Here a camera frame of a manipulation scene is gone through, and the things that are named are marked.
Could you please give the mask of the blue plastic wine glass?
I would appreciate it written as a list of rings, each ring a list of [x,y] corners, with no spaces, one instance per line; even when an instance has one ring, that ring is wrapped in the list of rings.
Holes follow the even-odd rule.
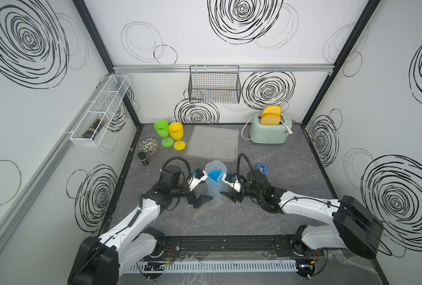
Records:
[[[222,177],[225,173],[220,170],[213,170],[208,173],[206,184],[211,191],[220,191],[224,186]]]

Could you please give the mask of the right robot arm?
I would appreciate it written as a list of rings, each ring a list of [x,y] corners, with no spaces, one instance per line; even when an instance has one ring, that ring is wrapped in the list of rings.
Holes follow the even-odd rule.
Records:
[[[271,185],[259,171],[247,176],[227,173],[221,180],[232,188],[223,195],[233,202],[248,197],[271,214],[295,214],[322,222],[321,226],[299,226],[291,239],[296,255],[332,248],[348,249],[369,260],[376,258],[384,226],[354,197],[324,199],[296,194]]]

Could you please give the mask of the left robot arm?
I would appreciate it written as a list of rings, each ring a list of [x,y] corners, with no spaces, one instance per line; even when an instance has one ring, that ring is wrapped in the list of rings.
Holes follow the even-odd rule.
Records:
[[[150,227],[173,199],[186,198],[194,208],[211,201],[209,195],[197,196],[195,187],[208,178],[196,169],[183,173],[180,167],[162,167],[159,180],[139,205],[120,223],[99,237],[88,237],[80,245],[67,283],[69,285],[115,285],[130,267],[148,255],[162,255],[165,235]]]

